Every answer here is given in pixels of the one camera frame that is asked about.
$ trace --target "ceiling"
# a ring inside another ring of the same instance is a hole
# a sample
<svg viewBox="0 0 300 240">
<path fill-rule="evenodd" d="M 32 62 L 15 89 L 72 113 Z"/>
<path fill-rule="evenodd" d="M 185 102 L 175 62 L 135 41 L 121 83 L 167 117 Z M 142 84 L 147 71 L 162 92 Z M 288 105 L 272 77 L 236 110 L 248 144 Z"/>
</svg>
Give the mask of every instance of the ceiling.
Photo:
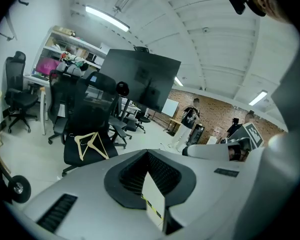
<svg viewBox="0 0 300 240">
<path fill-rule="evenodd" d="M 85 5 L 120 19 L 129 32 L 87 15 Z M 88 42 L 145 46 L 181 61 L 177 77 L 188 91 L 245 109 L 262 90 L 273 93 L 300 45 L 293 26 L 249 8 L 237 15 L 228 0 L 68 0 L 68 6 L 69 26 Z M 270 95 L 253 109 L 284 128 Z"/>
</svg>

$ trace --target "wooden hanger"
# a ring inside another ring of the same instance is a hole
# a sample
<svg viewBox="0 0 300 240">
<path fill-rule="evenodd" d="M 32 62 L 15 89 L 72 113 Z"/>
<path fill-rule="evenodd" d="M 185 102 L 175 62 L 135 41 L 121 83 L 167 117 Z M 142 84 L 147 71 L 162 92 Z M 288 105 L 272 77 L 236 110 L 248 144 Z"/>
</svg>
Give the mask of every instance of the wooden hanger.
<svg viewBox="0 0 300 240">
<path fill-rule="evenodd" d="M 86 148 L 85 148 L 85 150 L 84 150 L 84 152 L 82 154 L 80 140 L 82 140 L 82 139 L 84 139 L 86 137 L 89 137 L 91 135 L 93 135 L 92 138 L 94 138 L 94 136 L 96 135 L 96 133 L 95 132 L 91 132 L 91 133 L 83 135 L 83 136 L 78 135 L 78 136 L 74 137 L 74 141 L 75 141 L 75 143 L 78 146 L 78 151 L 79 151 L 79 156 L 80 156 L 81 161 L 84 160 L 84 154 L 86 153 L 86 151 L 88 149 L 88 146 L 86 146 Z"/>
<path fill-rule="evenodd" d="M 104 154 L 100 149 L 98 149 L 98 148 L 94 145 L 94 141 L 95 141 L 95 139 L 96 139 L 97 136 L 99 137 L 99 140 L 100 140 L 100 142 L 101 142 L 101 145 L 102 145 L 102 147 L 103 147 L 103 150 L 104 150 L 105 154 Z M 107 154 L 107 151 L 106 151 L 106 149 L 105 149 L 105 147 L 104 147 L 104 144 L 102 143 L 102 140 L 101 140 L 101 138 L 100 138 L 99 132 L 97 132 L 97 133 L 92 137 L 92 139 L 90 139 L 90 140 L 87 142 L 87 146 L 88 146 L 89 148 L 92 148 L 92 149 L 94 149 L 95 151 L 97 151 L 101 156 L 103 156 L 104 159 L 109 159 L 109 156 L 108 156 L 108 154 Z"/>
</svg>

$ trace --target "shelf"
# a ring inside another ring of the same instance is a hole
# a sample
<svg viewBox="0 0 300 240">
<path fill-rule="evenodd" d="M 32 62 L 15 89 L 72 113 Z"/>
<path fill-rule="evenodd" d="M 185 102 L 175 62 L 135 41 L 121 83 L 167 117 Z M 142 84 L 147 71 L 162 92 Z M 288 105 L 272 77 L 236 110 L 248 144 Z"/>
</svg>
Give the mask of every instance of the shelf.
<svg viewBox="0 0 300 240">
<path fill-rule="evenodd" d="M 65 43 L 85 49 L 85 50 L 89 51 L 90 53 L 95 54 L 103 59 L 107 56 L 107 53 L 104 52 L 103 50 L 101 50 L 100 48 L 98 48 L 88 42 L 82 41 L 78 38 L 75 38 L 73 36 L 69 36 L 69 35 L 54 31 L 54 30 L 51 32 L 51 36 L 56 38 L 57 40 L 59 39 Z"/>
<path fill-rule="evenodd" d="M 57 49 L 53 49 L 53 48 L 50 47 L 50 46 L 44 46 L 43 49 L 46 49 L 46 50 L 49 50 L 49 51 L 52 51 L 52 52 L 56 52 L 56 53 L 58 53 L 58 54 L 64 53 L 63 51 L 57 50 Z M 98 68 L 98 69 L 101 69 L 101 66 L 100 66 L 100 65 L 97 65 L 97 64 L 92 63 L 92 62 L 87 61 L 87 60 L 84 60 L 84 62 L 87 63 L 87 64 L 89 64 L 89 65 L 91 65 L 91 66 L 93 66 L 93 67 L 96 67 L 96 68 Z"/>
</svg>

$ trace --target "warning tape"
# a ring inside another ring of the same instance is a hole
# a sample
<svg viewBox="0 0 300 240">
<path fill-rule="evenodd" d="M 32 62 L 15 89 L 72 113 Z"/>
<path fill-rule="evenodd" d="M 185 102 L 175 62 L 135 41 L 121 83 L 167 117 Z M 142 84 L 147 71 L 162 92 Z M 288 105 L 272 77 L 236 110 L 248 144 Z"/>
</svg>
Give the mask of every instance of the warning tape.
<svg viewBox="0 0 300 240">
<path fill-rule="evenodd" d="M 146 200 L 147 204 L 151 207 L 151 209 L 155 212 L 155 214 L 158 215 L 159 218 L 163 221 L 164 217 L 161 216 L 161 214 L 152 206 L 152 204 L 144 197 L 143 194 L 141 194 L 141 198 Z"/>
</svg>

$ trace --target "black wheel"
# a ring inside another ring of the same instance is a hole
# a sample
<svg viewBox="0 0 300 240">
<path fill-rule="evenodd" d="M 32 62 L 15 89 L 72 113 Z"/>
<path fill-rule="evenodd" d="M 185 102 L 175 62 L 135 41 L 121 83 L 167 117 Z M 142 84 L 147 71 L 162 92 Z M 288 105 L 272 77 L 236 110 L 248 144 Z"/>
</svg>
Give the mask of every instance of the black wheel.
<svg viewBox="0 0 300 240">
<path fill-rule="evenodd" d="M 8 190 L 11 194 L 11 198 L 17 203 L 23 204 L 28 201 L 31 196 L 31 185 L 29 181 L 21 175 L 14 176 L 12 179 L 18 187 L 15 187 L 15 184 L 9 182 Z"/>
</svg>

